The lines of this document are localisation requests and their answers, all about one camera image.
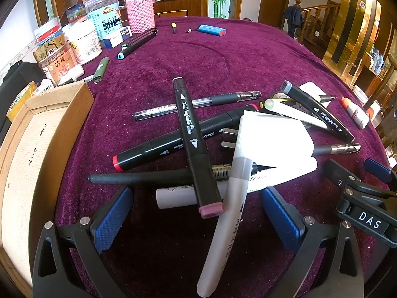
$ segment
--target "red marker cap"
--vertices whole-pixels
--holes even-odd
[[[120,168],[119,163],[118,163],[118,161],[117,161],[117,155],[115,155],[115,156],[113,157],[113,166],[115,167],[115,169],[116,169],[117,171],[123,172],[123,170]]]

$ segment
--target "pink knitted bottle cover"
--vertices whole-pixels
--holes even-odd
[[[133,33],[154,28],[153,3],[157,0],[127,0],[127,13]]]

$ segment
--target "glue bottle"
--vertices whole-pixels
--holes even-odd
[[[370,120],[368,115],[348,98],[342,97],[341,102],[358,127],[364,129]]]

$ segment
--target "person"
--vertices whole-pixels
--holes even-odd
[[[294,5],[290,5],[284,12],[284,18],[286,18],[288,24],[288,35],[291,38],[295,37],[295,29],[299,27],[303,21],[302,9],[300,7],[302,0],[295,0],[295,2]]]

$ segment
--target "purple velvet tablecloth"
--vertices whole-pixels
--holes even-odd
[[[177,24],[176,35],[172,34],[171,22]],[[203,24],[223,27],[227,33],[223,37],[198,31],[185,33]],[[200,17],[160,18],[156,27],[158,36],[126,59],[116,58],[120,50],[116,47],[104,50],[100,57],[84,66],[88,76],[103,57],[110,57],[104,79],[98,84],[89,83],[95,102],[65,170],[56,208],[57,225],[92,216],[118,190],[117,186],[90,184],[89,174],[116,172],[112,164],[115,154],[179,127],[176,114],[139,122],[131,117],[135,111],[173,103],[171,81],[178,76],[184,78],[193,99],[246,90],[259,90],[267,98],[280,89],[285,79],[296,85],[314,82],[326,93],[338,97],[328,109],[362,145],[359,155],[332,158],[364,182],[385,187],[363,168],[367,158],[388,165],[375,129],[368,124],[359,130],[340,104],[341,97],[356,102],[357,99],[320,59],[285,33],[249,21]],[[200,108],[197,115],[205,119],[246,104]],[[309,133],[316,145],[342,143],[319,129],[311,129]],[[232,161],[232,151],[220,147],[222,140],[220,135],[206,141],[213,164]],[[326,159],[318,158],[315,172],[276,188],[303,216],[312,215],[322,223],[337,224],[339,219],[334,209],[340,190],[322,176],[322,163]],[[179,151],[133,171],[186,166],[185,153]],[[260,192],[247,196],[243,221],[213,298],[263,297],[293,257],[283,248],[263,213],[260,197]],[[137,187],[132,212],[103,256],[131,297],[197,297],[197,281],[216,221],[216,218],[203,220],[195,206],[159,210],[155,188]],[[374,239],[355,231],[365,268]],[[75,261],[84,284],[94,293],[81,262],[78,258]],[[314,264],[303,291],[310,287],[319,261]]]

